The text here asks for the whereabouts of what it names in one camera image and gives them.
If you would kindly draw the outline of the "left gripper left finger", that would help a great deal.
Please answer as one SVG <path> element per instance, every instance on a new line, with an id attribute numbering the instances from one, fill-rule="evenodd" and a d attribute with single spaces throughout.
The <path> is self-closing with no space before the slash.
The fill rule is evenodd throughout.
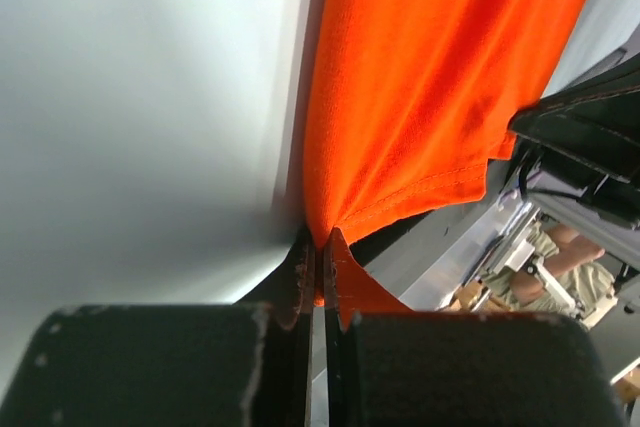
<path id="1" fill-rule="evenodd" d="M 5 426 L 305 426 L 315 250 L 307 230 L 239 301 L 61 308 L 35 330 Z"/>

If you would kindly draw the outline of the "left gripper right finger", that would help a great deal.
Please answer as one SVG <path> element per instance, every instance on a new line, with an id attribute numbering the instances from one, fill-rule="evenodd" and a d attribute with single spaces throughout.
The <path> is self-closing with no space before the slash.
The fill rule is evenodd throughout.
<path id="1" fill-rule="evenodd" d="M 333 426 L 623 426 L 587 332 L 550 313 L 414 311 L 323 250 Z"/>

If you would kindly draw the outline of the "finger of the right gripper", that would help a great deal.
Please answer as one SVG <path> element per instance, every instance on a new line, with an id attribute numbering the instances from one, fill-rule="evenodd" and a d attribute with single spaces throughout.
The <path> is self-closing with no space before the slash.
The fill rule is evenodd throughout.
<path id="1" fill-rule="evenodd" d="M 637 182 L 639 57 L 541 99 L 509 129 L 620 182 Z"/>

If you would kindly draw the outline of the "orange t-shirt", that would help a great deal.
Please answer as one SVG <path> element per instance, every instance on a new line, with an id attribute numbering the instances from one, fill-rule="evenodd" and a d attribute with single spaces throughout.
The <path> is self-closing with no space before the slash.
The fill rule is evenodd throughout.
<path id="1" fill-rule="evenodd" d="M 325 0 L 303 160 L 316 247 L 480 200 L 585 2 Z"/>

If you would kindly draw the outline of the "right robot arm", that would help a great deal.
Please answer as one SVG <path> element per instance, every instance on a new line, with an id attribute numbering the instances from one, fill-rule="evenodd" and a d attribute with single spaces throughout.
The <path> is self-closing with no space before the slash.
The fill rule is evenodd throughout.
<path id="1" fill-rule="evenodd" d="M 639 58 L 540 100 L 509 124 L 539 168 L 521 191 L 632 266 L 639 264 Z"/>

